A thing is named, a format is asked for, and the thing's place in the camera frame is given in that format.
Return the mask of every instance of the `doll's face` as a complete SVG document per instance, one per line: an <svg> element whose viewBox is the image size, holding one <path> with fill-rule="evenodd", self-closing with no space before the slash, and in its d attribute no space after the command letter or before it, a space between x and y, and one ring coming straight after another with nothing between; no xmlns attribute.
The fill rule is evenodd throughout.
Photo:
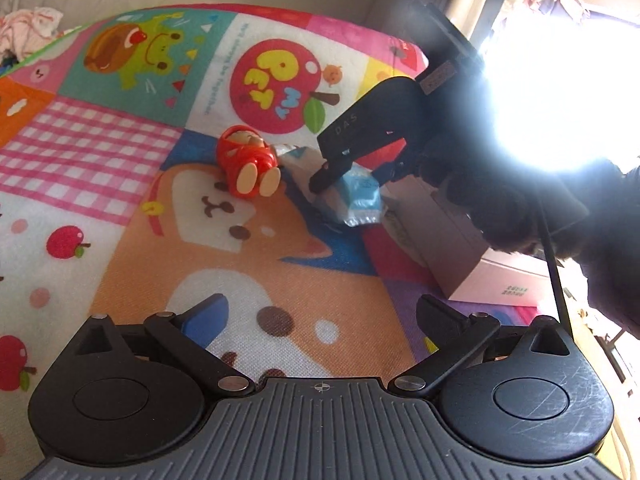
<svg viewBox="0 0 640 480"><path fill-rule="evenodd" d="M227 139L238 144L248 144L249 146L260 146L262 148L265 146L264 141L257 134L246 130L234 132Z"/></svg>

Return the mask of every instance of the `pink gingham pattern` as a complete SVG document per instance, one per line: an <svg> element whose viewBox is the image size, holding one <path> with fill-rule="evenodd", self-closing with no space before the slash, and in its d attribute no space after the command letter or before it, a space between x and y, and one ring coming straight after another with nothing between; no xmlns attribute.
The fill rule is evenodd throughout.
<svg viewBox="0 0 640 480"><path fill-rule="evenodd" d="M180 130L57 97L0 150L0 190L126 225Z"/></svg>

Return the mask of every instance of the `red doll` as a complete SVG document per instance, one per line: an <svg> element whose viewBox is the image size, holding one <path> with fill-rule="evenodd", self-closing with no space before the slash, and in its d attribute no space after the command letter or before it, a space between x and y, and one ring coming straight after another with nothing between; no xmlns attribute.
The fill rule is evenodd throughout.
<svg viewBox="0 0 640 480"><path fill-rule="evenodd" d="M254 129L232 126L218 139L218 165L226 173L229 193L241 198L271 196L280 184L278 161Z"/></svg>

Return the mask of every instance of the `doll's foot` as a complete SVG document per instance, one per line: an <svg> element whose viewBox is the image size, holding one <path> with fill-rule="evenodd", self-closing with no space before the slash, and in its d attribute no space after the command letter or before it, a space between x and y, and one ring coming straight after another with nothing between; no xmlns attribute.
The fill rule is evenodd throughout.
<svg viewBox="0 0 640 480"><path fill-rule="evenodd" d="M260 179L260 196L271 196L280 184L280 169L271 168Z"/></svg>
<svg viewBox="0 0 640 480"><path fill-rule="evenodd" d="M246 195L254 188L258 180L258 167L255 164L245 164L238 173L236 179L236 189L238 193Z"/></svg>

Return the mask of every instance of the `pink box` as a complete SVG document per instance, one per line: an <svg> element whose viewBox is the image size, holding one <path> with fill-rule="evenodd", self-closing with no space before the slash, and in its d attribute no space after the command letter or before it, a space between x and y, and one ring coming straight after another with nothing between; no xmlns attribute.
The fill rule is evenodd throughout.
<svg viewBox="0 0 640 480"><path fill-rule="evenodd" d="M409 176L387 184L390 208L447 298L474 303L542 306L553 301L546 262L492 250L466 214Z"/></svg>

